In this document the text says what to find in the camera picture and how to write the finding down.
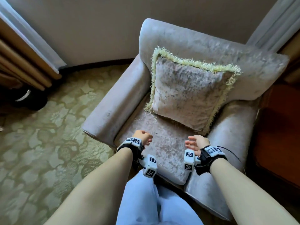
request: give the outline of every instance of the fringed pillow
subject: fringed pillow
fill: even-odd
[[[158,47],[152,57],[151,96],[145,110],[206,135],[240,73],[232,64],[181,59]]]

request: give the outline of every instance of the wall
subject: wall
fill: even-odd
[[[154,18],[246,43],[277,0],[6,0],[68,64],[132,58]]]

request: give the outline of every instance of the upholstered armchair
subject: upholstered armchair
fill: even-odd
[[[158,175],[183,189],[214,215],[231,220],[230,210],[211,174],[198,176],[195,171],[184,170],[184,141],[194,131],[144,111],[149,100],[151,58],[157,46],[180,58],[240,66],[243,73],[229,92],[207,137],[212,145],[234,152],[241,162],[224,151],[228,161],[241,172],[244,172],[258,98],[283,72],[288,57],[146,19],[140,31],[140,53],[82,126],[89,136],[112,148],[137,129],[149,131],[154,138],[144,152],[156,156]]]

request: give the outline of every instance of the person's leg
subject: person's leg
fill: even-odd
[[[116,225],[157,224],[158,192],[153,178],[147,178],[143,171],[127,182]]]
[[[173,191],[157,186],[161,210],[159,220],[161,222],[175,222],[180,225],[202,224],[196,212]]]

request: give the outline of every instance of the carpet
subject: carpet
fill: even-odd
[[[81,125],[128,65],[74,72],[32,112],[0,108],[1,225],[43,224],[92,170],[113,155]]]

